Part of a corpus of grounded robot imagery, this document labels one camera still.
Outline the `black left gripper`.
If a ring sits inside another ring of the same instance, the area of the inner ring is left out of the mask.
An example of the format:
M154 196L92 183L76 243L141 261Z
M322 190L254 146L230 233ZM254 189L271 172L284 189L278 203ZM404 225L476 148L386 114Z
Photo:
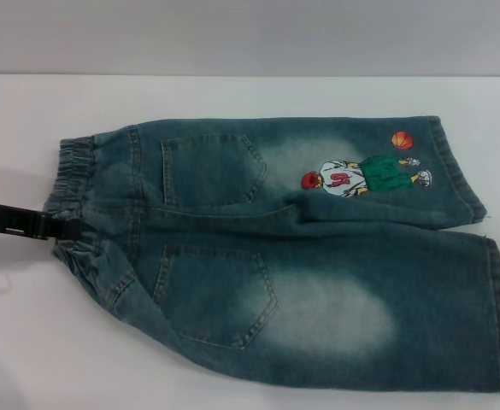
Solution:
M0 233L40 240L77 241L81 238L81 219L61 220L51 214L0 204Z

